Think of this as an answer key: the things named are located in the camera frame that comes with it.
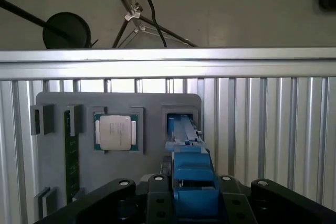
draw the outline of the blue connector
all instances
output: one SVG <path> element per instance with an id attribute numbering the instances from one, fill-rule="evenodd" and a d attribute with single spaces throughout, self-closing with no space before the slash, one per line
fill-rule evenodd
<path id="1" fill-rule="evenodd" d="M 178 218 L 218 216 L 219 185 L 209 151 L 189 115 L 170 115 L 167 133 L 172 141 L 174 206 Z"/>

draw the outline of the black bracket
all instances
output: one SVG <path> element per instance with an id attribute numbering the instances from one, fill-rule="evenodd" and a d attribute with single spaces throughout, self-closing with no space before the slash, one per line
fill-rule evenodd
<path id="1" fill-rule="evenodd" d="M 54 105 L 30 106 L 30 130 L 32 135 L 54 132 Z"/>

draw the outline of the black cable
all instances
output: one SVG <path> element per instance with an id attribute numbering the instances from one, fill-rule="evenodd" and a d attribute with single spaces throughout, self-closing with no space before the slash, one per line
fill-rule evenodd
<path id="1" fill-rule="evenodd" d="M 161 30 L 160 30 L 160 27 L 159 27 L 158 23 L 156 22 L 155 8 L 154 8 L 154 5 L 153 5 L 153 2 L 152 2 L 152 0 L 147 0 L 147 1 L 148 1 L 149 6 L 150 6 L 150 8 L 152 10 L 152 20 L 153 20 L 154 26 L 158 30 L 157 33 L 160 35 L 160 38 L 162 39 L 163 46 L 167 47 L 166 40 L 164 39 L 163 34 L 162 34 Z"/>
<path id="2" fill-rule="evenodd" d="M 144 22 L 150 24 L 151 26 L 155 26 L 153 21 L 151 21 L 149 18 L 146 18 L 143 15 L 140 15 L 139 19 L 141 21 L 144 21 Z M 177 35 L 176 33 L 173 33 L 172 31 L 168 30 L 167 28 L 164 28 L 163 26 L 160 26 L 160 25 L 159 25 L 159 28 L 162 31 L 164 31 L 166 34 L 169 34 L 170 36 L 174 37 L 175 39 L 178 39 L 178 40 L 182 41 L 183 43 L 188 44 L 191 47 L 197 47 L 194 43 L 190 42 L 189 40 L 187 40 L 185 38 L 182 38 L 180 35 Z"/>
<path id="3" fill-rule="evenodd" d="M 123 34 L 124 31 L 126 30 L 127 24 L 128 24 L 128 21 L 125 19 L 124 22 L 123 22 L 122 25 L 121 25 L 121 28 L 120 28 L 120 30 L 119 30 L 119 32 L 118 32 L 117 37 L 115 38 L 115 40 L 114 40 L 114 42 L 113 42 L 113 46 L 112 46 L 112 48 L 117 48 L 118 43 L 119 43 L 119 41 L 120 41 L 120 39 L 121 39 L 121 37 L 122 37 L 122 34 Z"/>

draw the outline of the green circuit board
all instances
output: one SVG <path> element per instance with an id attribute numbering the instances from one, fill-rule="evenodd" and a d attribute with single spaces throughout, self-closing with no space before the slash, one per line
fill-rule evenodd
<path id="1" fill-rule="evenodd" d="M 70 135 L 70 111 L 64 113 L 65 173 L 67 204 L 78 192 L 79 186 L 79 142 L 78 135 Z"/>

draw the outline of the ribbed metal panel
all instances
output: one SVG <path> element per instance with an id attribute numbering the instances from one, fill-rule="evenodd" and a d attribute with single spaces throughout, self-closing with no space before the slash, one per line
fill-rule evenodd
<path id="1" fill-rule="evenodd" d="M 0 223 L 34 220 L 33 197 L 42 188 L 29 106 L 41 91 L 198 94 L 201 130 L 219 174 L 244 184 L 269 178 L 336 210 L 335 62 L 258 62 L 136 63 L 137 68 L 127 70 L 138 71 L 133 79 L 106 77 L 109 68 L 133 66 L 126 62 L 21 62 L 15 70 L 0 64 L 12 74 L 6 80 L 0 71 Z M 140 78 L 139 69 L 148 65 L 152 72 Z M 316 77 L 309 77 L 312 72 Z M 46 79 L 34 77 L 48 74 Z M 84 74 L 91 79 L 82 79 Z M 126 73 L 118 74 L 125 78 Z"/>

